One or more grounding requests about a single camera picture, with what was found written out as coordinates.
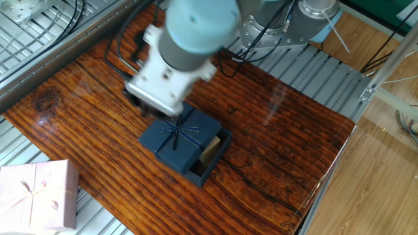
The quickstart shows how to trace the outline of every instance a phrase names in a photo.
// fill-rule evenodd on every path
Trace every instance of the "ribbon bow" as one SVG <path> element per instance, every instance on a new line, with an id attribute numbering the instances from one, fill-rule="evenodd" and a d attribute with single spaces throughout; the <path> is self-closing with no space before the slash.
<path id="1" fill-rule="evenodd" d="M 159 157 L 159 152 L 163 149 L 163 147 L 169 142 L 169 140 L 174 137 L 173 143 L 172 143 L 172 150 L 176 150 L 177 145 L 177 136 L 180 135 L 184 137 L 186 140 L 190 141 L 192 144 L 196 145 L 201 151 L 204 150 L 203 146 L 199 141 L 195 140 L 192 136 L 186 133 L 186 131 L 194 131 L 199 132 L 198 127 L 183 127 L 184 121 L 191 115 L 192 111 L 194 109 L 190 110 L 183 119 L 180 119 L 180 117 L 176 120 L 176 124 L 173 125 L 169 121 L 163 121 L 165 125 L 167 125 L 167 128 L 160 128 L 161 133 L 170 133 L 167 138 L 164 140 L 164 142 L 160 145 L 160 147 L 155 152 L 157 156 Z"/>
<path id="2" fill-rule="evenodd" d="M 34 197 L 36 195 L 50 196 L 50 193 L 52 191 L 60 191 L 60 192 L 64 192 L 64 193 L 70 192 L 66 189 L 48 189 L 46 187 L 46 182 L 45 181 L 42 182 L 42 188 L 38 189 L 38 190 L 32 190 L 31 191 L 30 187 L 28 186 L 28 184 L 25 181 L 21 181 L 20 186 L 22 187 L 22 189 L 24 191 L 22 194 L 0 197 L 0 201 L 13 200 L 13 202 L 11 202 L 8 206 L 5 206 L 4 208 L 0 209 L 0 213 L 6 212 L 7 210 L 11 209 L 13 206 L 17 205 L 19 202 L 21 202 L 22 200 L 24 200 L 26 198 L 31 198 L 31 197 Z M 58 203 L 56 201 L 48 200 L 48 199 L 45 198 L 44 203 L 45 203 L 45 206 L 47 208 L 52 208 L 55 211 L 58 211 Z"/>

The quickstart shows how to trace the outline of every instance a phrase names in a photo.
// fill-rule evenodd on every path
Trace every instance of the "glossy wood surface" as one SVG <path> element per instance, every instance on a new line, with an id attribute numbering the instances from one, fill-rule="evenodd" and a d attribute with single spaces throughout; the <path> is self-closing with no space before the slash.
<path id="1" fill-rule="evenodd" d="M 130 25 L 125 57 L 152 17 L 151 7 Z M 233 133 L 199 188 L 137 142 L 153 120 L 122 95 L 122 78 L 103 61 L 107 42 L 3 115 L 49 158 L 70 159 L 80 185 L 135 234 L 294 233 L 354 123 L 252 65 L 233 79 L 218 72 L 187 97 Z M 123 67 L 114 54 L 109 58 Z M 223 66 L 232 73 L 236 62 Z"/>
<path id="2" fill-rule="evenodd" d="M 347 13 L 336 29 L 351 53 L 334 33 L 326 39 L 324 51 L 357 70 L 388 38 Z M 391 40 L 378 57 L 398 45 Z M 415 52 L 388 81 L 416 76 L 417 62 Z M 383 84 L 383 88 L 409 104 L 418 104 L 418 78 Z M 368 105 L 306 234 L 418 234 L 418 146 L 399 127 L 395 110 L 378 98 Z"/>

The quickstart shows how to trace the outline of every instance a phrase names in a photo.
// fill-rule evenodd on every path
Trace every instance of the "metal bracket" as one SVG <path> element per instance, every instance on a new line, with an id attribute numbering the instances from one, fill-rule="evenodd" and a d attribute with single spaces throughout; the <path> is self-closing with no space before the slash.
<path id="1" fill-rule="evenodd" d="M 264 27 L 258 24 L 253 16 L 249 16 L 249 20 L 244 22 L 239 28 L 242 46 L 245 49 L 248 49 L 251 43 L 263 29 Z M 254 47 L 254 49 L 258 50 L 273 48 L 277 43 L 279 43 L 282 30 L 283 27 L 277 29 L 267 29 L 266 33 L 263 35 L 258 44 Z M 304 37 L 286 33 L 283 35 L 282 41 L 280 42 L 280 48 L 293 48 L 300 45 L 306 45 L 307 43 L 308 39 Z"/>
<path id="2" fill-rule="evenodd" d="M 375 92 L 376 92 L 376 90 L 374 88 L 367 87 L 363 91 L 363 93 L 361 93 L 361 96 L 359 98 L 359 101 L 365 102 L 365 103 L 369 103 L 372 100 Z"/>
<path id="3" fill-rule="evenodd" d="M 27 20 L 31 20 L 44 12 L 46 9 L 57 5 L 58 1 L 59 0 L 0 0 L 0 11 L 17 24 L 23 24 Z"/>

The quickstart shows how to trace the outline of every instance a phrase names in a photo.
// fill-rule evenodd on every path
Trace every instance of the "cable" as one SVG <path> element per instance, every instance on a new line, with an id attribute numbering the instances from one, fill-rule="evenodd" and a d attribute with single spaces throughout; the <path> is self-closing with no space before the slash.
<path id="1" fill-rule="evenodd" d="M 137 15 L 137 14 L 139 14 L 140 12 L 142 12 L 148 5 L 150 5 L 151 3 L 152 3 L 153 1 L 150 1 L 150 0 L 145 0 L 145 1 L 142 1 L 140 4 L 139 4 L 139 6 L 137 6 L 133 11 L 132 11 L 132 13 L 131 13 L 131 15 L 128 17 L 128 19 L 126 19 L 126 21 L 125 21 L 125 23 L 123 23 L 123 25 L 122 25 L 122 27 L 121 27 L 121 30 L 120 30 L 120 32 L 118 33 L 118 41 L 117 41 L 117 43 L 116 43 L 116 50 L 117 50 L 117 56 L 119 57 L 119 59 L 123 62 L 123 63 L 125 63 L 130 69 L 133 69 L 133 71 L 135 71 L 136 73 L 138 73 L 138 71 L 135 69 L 135 68 L 133 68 L 132 67 L 132 65 L 131 64 L 129 64 L 127 61 L 125 61 L 124 60 L 124 58 L 122 57 L 122 55 L 121 55 L 121 52 L 120 52 L 120 45 L 121 45 L 121 40 L 122 40 L 122 36 L 123 36 L 123 34 L 125 33 L 125 31 L 126 31 L 126 29 L 128 28 L 128 26 L 129 26 L 129 24 L 132 22 L 132 20 L 135 18 L 135 16 Z M 109 53 L 109 51 L 110 51 L 110 46 L 112 45 L 112 42 L 113 42 L 113 40 L 114 40 L 114 38 L 115 38 L 115 36 L 116 36 L 116 33 L 114 33 L 112 36 L 111 36 L 111 38 L 109 39 L 109 43 L 108 43 L 108 45 L 107 45 L 107 48 L 106 48 L 106 51 L 104 51 L 104 56 L 103 56 L 103 59 L 104 59 L 104 62 L 111 68 L 111 69 L 113 69 L 114 71 L 116 71 L 120 76 L 122 76 L 122 78 L 123 79 L 125 79 L 125 80 L 127 80 L 127 81 L 129 81 L 129 80 L 131 80 L 132 79 L 132 75 L 130 75 L 128 72 L 124 72 L 124 71 L 122 71 L 121 69 L 119 69 L 119 68 L 117 68 L 116 66 L 115 66 L 115 64 L 113 64 L 113 63 L 111 63 L 109 60 L 108 60 L 108 58 L 107 58 L 107 56 L 108 56 L 108 53 Z"/>
<path id="2" fill-rule="evenodd" d="M 109 54 L 110 51 L 110 46 L 112 45 L 113 40 L 115 39 L 116 33 L 113 33 L 112 36 L 109 39 L 109 43 L 107 44 L 107 48 L 104 51 L 104 55 L 103 55 L 103 59 L 104 62 L 114 71 L 116 71 L 123 79 L 130 81 L 132 79 L 132 75 L 130 75 L 128 72 L 124 72 L 120 69 L 118 69 L 113 63 L 111 63 L 108 58 L 107 55 Z"/>
<path id="3" fill-rule="evenodd" d="M 138 73 L 137 69 L 134 68 L 134 66 L 132 66 L 128 61 L 126 61 L 123 57 L 122 54 L 120 53 L 120 45 L 122 42 L 122 37 L 123 34 L 125 33 L 126 29 L 128 28 L 128 25 L 132 22 L 132 20 L 135 18 L 135 16 L 137 14 L 139 14 L 140 12 L 142 12 L 146 7 L 148 7 L 150 4 L 153 3 L 153 0 L 143 0 L 139 3 L 139 5 L 132 11 L 131 15 L 128 17 L 128 19 L 125 20 L 125 22 L 123 23 L 119 34 L 118 34 L 118 40 L 116 43 L 116 50 L 118 53 L 118 57 L 119 59 L 126 64 L 130 69 L 132 69 L 134 72 Z"/>
<path id="4" fill-rule="evenodd" d="M 396 34 L 396 32 L 404 25 L 404 23 L 408 20 L 408 18 L 418 9 L 418 5 L 406 16 L 404 20 L 398 25 L 398 27 L 393 31 L 391 36 L 383 43 L 383 45 L 377 50 L 377 52 L 372 56 L 372 58 L 369 59 L 369 61 L 366 63 L 366 65 L 360 70 L 361 73 L 366 72 L 366 69 L 370 66 L 370 63 L 373 61 L 376 56 L 382 51 L 382 49 L 387 45 L 387 43 L 393 38 L 393 36 Z"/>
<path id="5" fill-rule="evenodd" d="M 78 11 L 78 0 L 75 0 L 74 13 L 72 14 L 72 17 L 71 17 L 70 21 L 68 22 L 67 26 L 65 27 L 64 31 L 56 39 L 56 42 L 60 41 L 62 39 L 62 37 L 64 37 L 64 35 L 68 31 L 68 29 L 70 28 L 70 26 L 72 24 L 72 21 L 76 18 L 77 11 Z"/>
<path id="6" fill-rule="evenodd" d="M 4 46 L 1 50 L 0 50 L 0 54 L 2 54 L 6 48 L 8 48 L 8 46 L 10 46 L 10 44 L 12 44 L 14 38 L 20 33 L 20 31 L 26 26 L 27 22 L 29 21 L 29 19 L 32 17 L 33 11 L 34 9 L 37 7 L 38 3 L 40 0 L 37 0 L 37 2 L 35 3 L 35 6 L 33 6 L 31 12 L 29 13 L 29 16 L 27 17 L 26 21 L 24 24 L 22 24 L 22 26 L 20 26 L 20 28 L 17 30 L 17 32 L 14 33 L 14 35 L 12 36 L 12 38 L 7 42 L 6 46 Z"/>
<path id="7" fill-rule="evenodd" d="M 414 124 L 416 124 L 417 122 L 415 120 L 411 119 L 409 124 L 406 124 L 407 121 L 405 120 L 404 114 L 401 113 L 399 110 L 395 111 L 395 116 L 396 116 L 396 121 L 399 124 L 399 127 L 402 130 L 406 131 L 410 135 L 411 139 L 415 142 L 415 144 L 418 145 L 418 137 L 417 137 L 418 133 L 416 133 L 412 128 L 412 126 Z"/>
<path id="8" fill-rule="evenodd" d="M 217 58 L 218 58 L 218 63 L 219 63 L 219 70 L 221 71 L 221 73 L 224 76 L 226 76 L 227 78 L 233 78 L 238 73 L 238 71 L 241 68 L 242 64 L 246 61 L 245 58 L 247 57 L 248 53 L 250 53 L 252 51 L 252 49 L 257 45 L 257 43 L 261 40 L 261 38 L 263 37 L 263 35 L 266 33 L 267 29 L 269 29 L 272 26 L 274 20 L 283 12 L 284 8 L 287 7 L 288 4 L 290 4 L 291 2 L 293 2 L 293 5 L 296 3 L 296 1 L 294 1 L 294 0 L 287 0 L 286 2 L 283 3 L 282 6 L 280 6 L 280 8 L 277 10 L 277 12 L 273 15 L 272 19 L 267 23 L 266 27 L 262 31 L 260 31 L 260 33 L 256 36 L 256 38 L 250 44 L 250 46 L 248 47 L 248 49 L 242 54 L 242 58 L 241 58 L 242 59 L 242 62 L 240 62 L 240 64 L 237 66 L 237 68 L 235 69 L 235 71 L 231 75 L 226 74 L 225 71 L 223 70 L 223 67 L 222 67 L 222 55 L 221 54 L 218 55 Z"/>
<path id="9" fill-rule="evenodd" d="M 384 82 L 384 84 L 386 84 L 386 83 L 394 83 L 394 82 L 401 82 L 401 81 L 405 81 L 405 80 L 409 80 L 409 79 L 413 79 L 413 78 L 418 78 L 418 75 L 412 76 L 412 77 L 409 77 L 409 78 L 403 78 L 403 79 L 399 79 L 399 80 L 393 80 L 393 81 L 389 81 L 389 82 Z"/>
<path id="10" fill-rule="evenodd" d="M 80 23 L 81 17 L 83 16 L 83 12 L 84 12 L 84 7 L 86 7 L 86 0 L 82 0 L 82 2 L 81 2 L 80 15 L 78 16 L 78 19 L 77 19 L 76 23 L 70 29 L 70 31 L 68 32 L 68 34 L 71 34 L 72 32 L 74 32 L 74 30 L 77 28 L 77 25 Z"/>

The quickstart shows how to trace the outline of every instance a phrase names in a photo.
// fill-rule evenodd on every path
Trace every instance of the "black cable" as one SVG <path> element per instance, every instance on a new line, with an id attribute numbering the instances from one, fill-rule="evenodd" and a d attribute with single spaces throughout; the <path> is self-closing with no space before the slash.
<path id="1" fill-rule="evenodd" d="M 375 64 L 375 63 L 377 63 L 377 62 L 381 61 L 382 59 L 386 59 L 386 58 L 388 58 L 389 56 L 391 56 L 391 55 L 392 55 L 392 53 L 393 53 L 393 51 L 391 51 L 391 52 L 389 52 L 388 54 L 386 54 L 386 55 L 384 55 L 384 56 L 380 57 L 379 59 L 374 60 L 374 61 L 373 61 L 373 62 L 371 62 L 368 66 L 373 65 L 373 64 Z"/>
<path id="2" fill-rule="evenodd" d="M 72 24 L 72 21 L 74 21 L 74 19 L 76 18 L 77 10 L 78 10 L 78 0 L 75 1 L 74 14 L 72 14 L 72 17 L 70 19 L 70 22 L 67 24 L 67 26 L 65 27 L 64 31 L 55 40 L 56 42 L 59 41 L 59 40 L 61 40 L 61 38 L 64 37 L 64 35 L 67 33 L 68 29 L 70 28 L 70 26 Z"/>
<path id="3" fill-rule="evenodd" d="M 367 68 L 366 68 L 366 70 L 364 70 L 364 72 L 370 71 L 370 70 L 372 70 L 372 69 L 376 68 L 377 66 L 379 66 L 379 65 L 381 65 L 381 64 L 384 64 L 384 63 L 386 62 L 386 60 L 387 60 L 387 59 L 384 59 L 383 61 L 380 61 L 379 63 L 377 63 L 377 64 L 375 64 L 375 65 L 373 65 L 373 66 L 371 66 L 371 67 L 367 67 Z"/>
<path id="4" fill-rule="evenodd" d="M 81 10 L 80 10 L 80 15 L 78 16 L 78 19 L 76 21 L 76 23 L 73 25 L 73 27 L 70 29 L 70 31 L 68 32 L 68 34 L 71 34 L 72 32 L 74 32 L 74 30 L 77 28 L 77 25 L 81 22 L 81 17 L 83 16 L 83 12 L 84 12 L 84 7 L 86 6 L 86 0 L 82 0 L 81 1 Z"/>
<path id="5" fill-rule="evenodd" d="M 128 72 L 124 72 L 120 69 L 118 69 L 112 62 L 110 62 L 107 58 L 107 55 L 110 51 L 110 46 L 112 45 L 113 40 L 115 39 L 116 33 L 113 33 L 112 36 L 109 39 L 109 43 L 107 44 L 107 48 L 104 51 L 103 59 L 104 62 L 114 71 L 116 71 L 123 79 L 130 81 L 132 79 L 132 75 L 130 75 Z"/>
<path id="6" fill-rule="evenodd" d="M 269 29 L 273 25 L 273 22 L 276 20 L 276 18 L 279 15 L 282 14 L 284 8 L 286 8 L 288 6 L 288 4 L 290 4 L 292 1 L 293 1 L 293 5 L 292 5 L 292 7 L 293 7 L 295 5 L 295 3 L 296 3 L 296 1 L 294 1 L 294 0 L 287 0 L 282 6 L 280 6 L 280 8 L 277 10 L 277 12 L 273 15 L 272 19 L 267 23 L 266 27 L 256 36 L 256 38 L 250 44 L 250 46 L 248 47 L 248 49 L 242 54 L 242 58 L 241 58 L 242 61 L 240 62 L 240 64 L 237 66 L 237 68 L 235 69 L 235 71 L 231 75 L 226 74 L 225 71 L 223 70 L 223 68 L 222 68 L 222 58 L 221 58 L 222 55 L 221 54 L 218 55 L 219 70 L 221 71 L 221 73 L 224 76 L 226 76 L 227 78 L 233 78 L 238 73 L 238 71 L 241 68 L 242 64 L 246 61 L 245 58 L 248 55 L 248 53 L 250 53 L 252 51 L 252 49 L 257 45 L 257 43 L 261 40 L 261 38 L 263 37 L 263 35 L 266 33 L 267 29 Z"/>
<path id="7" fill-rule="evenodd" d="M 406 20 L 408 20 L 408 18 L 418 9 L 418 5 L 406 16 L 406 18 L 404 20 L 402 20 L 402 22 L 400 23 L 400 25 L 398 25 L 398 27 L 393 31 L 393 33 L 391 34 L 391 36 L 389 36 L 389 38 L 385 41 L 385 43 L 383 43 L 383 45 L 377 50 L 377 52 L 373 55 L 373 57 L 371 59 L 369 59 L 369 61 L 366 63 L 366 65 L 360 70 L 361 73 L 366 72 L 366 69 L 370 66 L 370 63 L 373 61 L 374 58 L 376 58 L 376 56 L 378 56 L 378 54 L 382 51 L 382 49 L 387 45 L 387 43 L 393 38 L 393 36 L 396 34 L 396 32 L 399 31 L 399 29 L 404 25 L 404 23 L 406 22 Z"/>
<path id="8" fill-rule="evenodd" d="M 125 61 L 125 59 L 122 57 L 122 54 L 120 53 L 120 45 L 122 42 L 123 34 L 125 33 L 126 29 L 128 28 L 129 24 L 132 22 L 132 20 L 135 18 L 137 14 L 142 12 L 146 7 L 148 7 L 150 4 L 153 3 L 153 0 L 143 0 L 139 3 L 139 5 L 132 11 L 131 15 L 128 17 L 128 19 L 125 20 L 123 23 L 119 34 L 118 34 L 118 40 L 116 42 L 116 51 L 118 53 L 118 57 Z"/>

